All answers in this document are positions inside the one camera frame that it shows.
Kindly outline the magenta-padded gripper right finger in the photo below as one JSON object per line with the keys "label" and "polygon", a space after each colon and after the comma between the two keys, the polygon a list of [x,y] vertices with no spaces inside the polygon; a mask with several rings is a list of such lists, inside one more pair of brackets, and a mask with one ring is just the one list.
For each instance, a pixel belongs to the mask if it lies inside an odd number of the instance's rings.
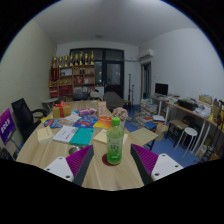
{"label": "magenta-padded gripper right finger", "polygon": [[167,154],[155,154],[141,146],[132,144],[131,155],[145,185],[182,169],[182,166]]}

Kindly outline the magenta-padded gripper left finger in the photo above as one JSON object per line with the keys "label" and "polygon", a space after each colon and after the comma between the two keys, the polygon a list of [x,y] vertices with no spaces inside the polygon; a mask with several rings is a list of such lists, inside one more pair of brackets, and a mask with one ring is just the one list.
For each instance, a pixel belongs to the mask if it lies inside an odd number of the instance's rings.
{"label": "magenta-padded gripper left finger", "polygon": [[81,186],[93,155],[93,146],[89,145],[68,157],[58,157],[45,171]]}

